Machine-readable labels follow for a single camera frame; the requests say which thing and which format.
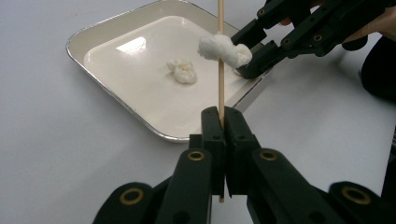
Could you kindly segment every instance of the wooden skewer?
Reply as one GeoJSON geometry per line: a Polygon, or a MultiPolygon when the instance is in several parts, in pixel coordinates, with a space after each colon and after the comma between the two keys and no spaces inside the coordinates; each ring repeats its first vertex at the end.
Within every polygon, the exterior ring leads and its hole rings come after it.
{"type": "MultiPolygon", "coordinates": [[[[219,11],[219,33],[224,34],[224,4],[218,0],[219,11]]],[[[224,129],[224,61],[219,59],[219,120],[221,128],[224,129]]]]}

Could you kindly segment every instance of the white table surface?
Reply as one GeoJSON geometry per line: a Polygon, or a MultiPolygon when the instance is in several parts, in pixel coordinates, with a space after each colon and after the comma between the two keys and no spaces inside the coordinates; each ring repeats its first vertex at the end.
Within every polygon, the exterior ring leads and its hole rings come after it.
{"type": "MultiPolygon", "coordinates": [[[[217,2],[192,1],[217,14],[217,2]]],[[[0,222],[91,223],[118,186],[155,186],[186,144],[151,133],[66,54],[70,35],[151,3],[0,2],[0,222]]],[[[242,28],[264,1],[225,1],[242,28]]],[[[290,28],[277,26],[267,39],[290,28]]],[[[378,35],[359,51],[280,63],[244,111],[263,147],[283,152],[314,186],[348,180],[381,193],[395,105],[361,86],[358,71],[378,35]]],[[[213,203],[212,223],[251,223],[246,197],[213,203]]]]}

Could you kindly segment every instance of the metal tray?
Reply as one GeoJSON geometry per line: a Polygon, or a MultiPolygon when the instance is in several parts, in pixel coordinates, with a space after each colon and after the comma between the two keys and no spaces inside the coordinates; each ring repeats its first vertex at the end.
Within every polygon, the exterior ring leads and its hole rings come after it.
{"type": "MultiPolygon", "coordinates": [[[[218,63],[197,53],[199,37],[218,30],[218,19],[177,0],[159,1],[96,23],[72,35],[66,50],[104,90],[150,130],[175,141],[201,131],[200,113],[218,104],[218,63]],[[176,82],[166,63],[191,61],[197,82],[176,82]]],[[[224,33],[237,30],[225,24],[224,33]]],[[[225,104],[241,105],[262,81],[225,68],[225,104]]]]}

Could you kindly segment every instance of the white cotton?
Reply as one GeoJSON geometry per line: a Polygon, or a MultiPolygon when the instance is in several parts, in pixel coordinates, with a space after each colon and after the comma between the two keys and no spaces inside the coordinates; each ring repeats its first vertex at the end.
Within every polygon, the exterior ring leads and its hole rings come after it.
{"type": "Polygon", "coordinates": [[[183,84],[193,84],[197,80],[197,75],[192,67],[192,63],[186,60],[173,60],[166,63],[171,70],[174,79],[183,84]]]}
{"type": "Polygon", "coordinates": [[[198,53],[208,60],[222,59],[232,68],[248,64],[252,58],[248,47],[242,44],[235,46],[227,35],[202,36],[198,53]]]}
{"type": "Polygon", "coordinates": [[[238,44],[236,49],[238,50],[238,64],[235,68],[250,63],[251,59],[253,58],[250,49],[243,44],[238,44]]]}

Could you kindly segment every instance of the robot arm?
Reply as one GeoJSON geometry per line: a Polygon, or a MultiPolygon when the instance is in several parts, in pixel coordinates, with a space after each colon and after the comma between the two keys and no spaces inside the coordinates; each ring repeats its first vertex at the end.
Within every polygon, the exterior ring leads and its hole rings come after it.
{"type": "MultiPolygon", "coordinates": [[[[247,79],[253,79],[285,58],[300,54],[315,54],[319,57],[342,44],[365,24],[384,13],[389,0],[327,0],[313,13],[309,0],[271,0],[257,12],[251,21],[232,37],[236,44],[245,44],[250,49],[267,37],[264,29],[270,29],[289,17],[294,30],[286,35],[278,46],[274,41],[253,53],[250,64],[238,68],[247,79]]],[[[343,44],[347,50],[362,48],[367,36],[343,44]]]]}

